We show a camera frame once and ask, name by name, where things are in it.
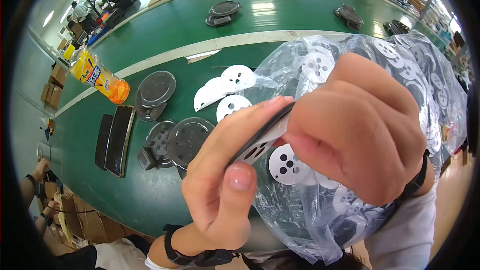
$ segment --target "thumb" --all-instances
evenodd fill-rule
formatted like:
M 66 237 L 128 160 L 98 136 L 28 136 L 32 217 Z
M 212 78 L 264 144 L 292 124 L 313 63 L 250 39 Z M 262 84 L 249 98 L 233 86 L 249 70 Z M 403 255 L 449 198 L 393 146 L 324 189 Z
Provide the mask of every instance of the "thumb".
M 224 249 L 235 250 L 247 242 L 250 235 L 248 213 L 256 187 L 257 175 L 251 165 L 236 162 L 226 169 L 218 214 L 208 229 L 209 236 Z

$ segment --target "ceiling light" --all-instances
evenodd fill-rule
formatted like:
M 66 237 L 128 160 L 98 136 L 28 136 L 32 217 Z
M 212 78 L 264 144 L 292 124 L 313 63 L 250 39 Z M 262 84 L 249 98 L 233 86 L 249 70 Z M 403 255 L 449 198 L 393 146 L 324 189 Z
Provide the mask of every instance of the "ceiling light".
M 46 16 L 45 22 L 43 22 L 43 27 L 45 27 L 45 25 L 47 25 L 47 23 L 50 21 L 50 19 L 52 19 L 52 16 L 53 16 L 53 11 L 51 11 L 50 14 L 48 16 Z

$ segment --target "plastic bottle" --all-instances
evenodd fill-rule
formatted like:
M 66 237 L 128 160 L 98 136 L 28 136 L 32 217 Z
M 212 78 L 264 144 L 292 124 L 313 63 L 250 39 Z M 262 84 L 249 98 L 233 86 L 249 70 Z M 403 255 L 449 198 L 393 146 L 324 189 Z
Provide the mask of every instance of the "plastic bottle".
M 127 99 L 130 92 L 128 83 L 106 69 L 96 55 L 86 48 L 72 52 L 69 47 L 63 54 L 67 60 L 73 61 L 70 74 L 82 83 L 99 90 L 114 104 L 120 105 Z

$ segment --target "hair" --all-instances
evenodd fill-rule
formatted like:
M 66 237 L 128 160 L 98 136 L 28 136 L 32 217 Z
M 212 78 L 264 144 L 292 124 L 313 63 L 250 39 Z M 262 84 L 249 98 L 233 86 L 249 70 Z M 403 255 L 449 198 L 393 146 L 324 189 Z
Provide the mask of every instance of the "hair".
M 279 264 L 276 267 L 277 270 L 362 270 L 366 267 L 359 257 L 347 252 L 344 252 L 338 261 L 335 261 L 328 266 L 326 266 L 322 260 L 319 260 L 312 265 L 306 259 L 291 250 L 281 251 L 271 256 L 268 260 L 279 258 L 283 258 L 285 262 Z

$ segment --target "hand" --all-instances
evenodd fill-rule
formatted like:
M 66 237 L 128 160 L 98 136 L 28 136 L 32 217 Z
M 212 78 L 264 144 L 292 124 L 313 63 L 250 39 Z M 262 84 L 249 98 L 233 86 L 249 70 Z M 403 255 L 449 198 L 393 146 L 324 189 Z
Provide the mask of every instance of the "hand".
M 384 69 L 346 53 L 327 82 L 295 104 L 282 139 L 315 171 L 380 206 L 422 167 L 427 143 L 418 113 L 411 93 Z
M 182 193 L 191 217 L 210 249 L 235 250 L 248 240 L 248 213 L 257 185 L 251 165 L 225 167 L 267 121 L 292 97 L 278 96 L 225 117 L 190 162 Z
M 60 203 L 54 200 L 50 200 L 47 207 L 45 207 L 45 209 L 43 210 L 43 213 L 45 215 L 48 214 L 50 216 L 53 216 L 59 213 L 58 210 L 60 210 Z
M 50 167 L 50 161 L 46 158 L 41 159 L 36 163 L 35 170 L 33 170 L 32 176 L 37 183 L 39 183 L 44 177 Z

